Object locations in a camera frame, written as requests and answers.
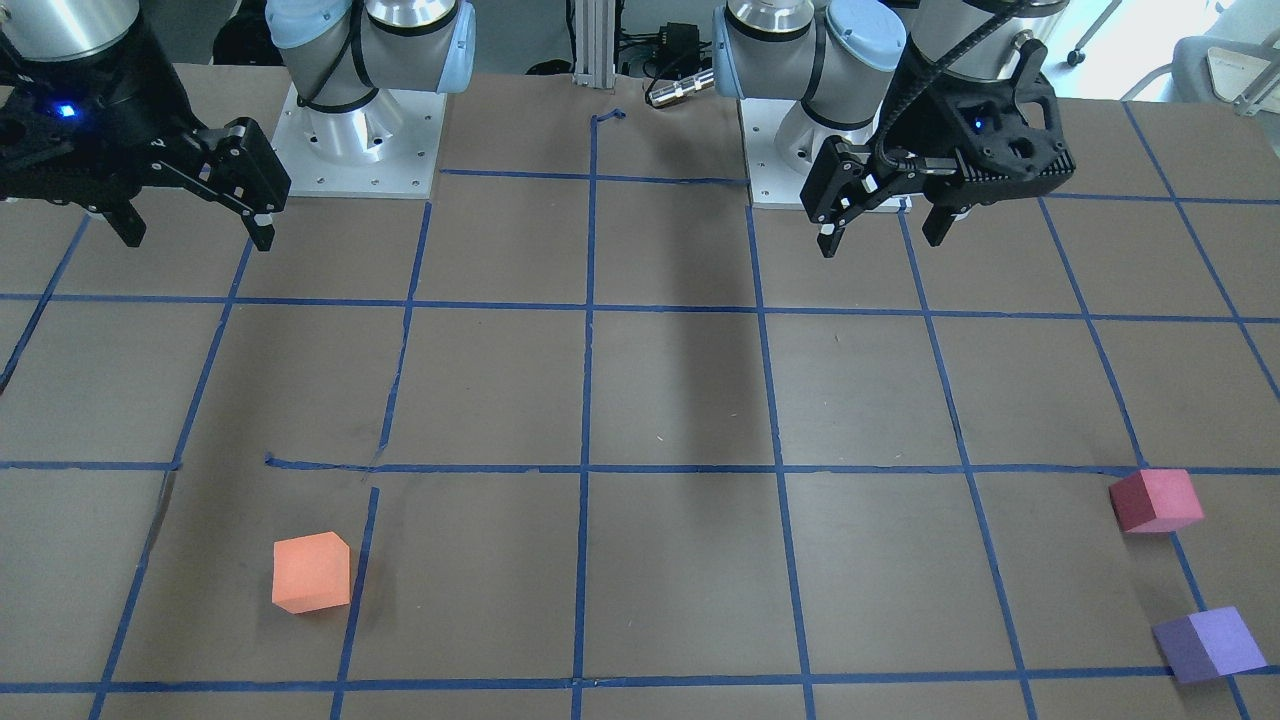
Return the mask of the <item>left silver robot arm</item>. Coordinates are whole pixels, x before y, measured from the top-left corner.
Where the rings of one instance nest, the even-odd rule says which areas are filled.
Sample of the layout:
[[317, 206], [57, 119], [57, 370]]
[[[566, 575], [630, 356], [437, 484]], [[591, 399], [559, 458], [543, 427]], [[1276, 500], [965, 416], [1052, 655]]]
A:
[[782, 145], [799, 200], [836, 255], [858, 217], [901, 195], [931, 210], [931, 246], [973, 208], [1038, 199], [1071, 179], [1041, 31], [1064, 1], [727, 1], [717, 90], [794, 108]]

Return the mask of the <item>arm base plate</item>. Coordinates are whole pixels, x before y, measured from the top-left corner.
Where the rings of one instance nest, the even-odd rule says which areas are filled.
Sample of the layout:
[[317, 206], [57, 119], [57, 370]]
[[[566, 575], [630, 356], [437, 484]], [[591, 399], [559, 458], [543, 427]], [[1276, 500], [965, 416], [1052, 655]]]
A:
[[448, 94], [383, 90], [366, 106], [326, 114], [288, 88], [271, 145], [291, 197], [429, 200]]
[[841, 137], [852, 146], [859, 161], [867, 164], [868, 143], [876, 132], [881, 108], [878, 102], [870, 111], [868, 126], [846, 131], [813, 120], [799, 100], [739, 100], [751, 206], [756, 210], [801, 211], [800, 191], [822, 142], [829, 136]]

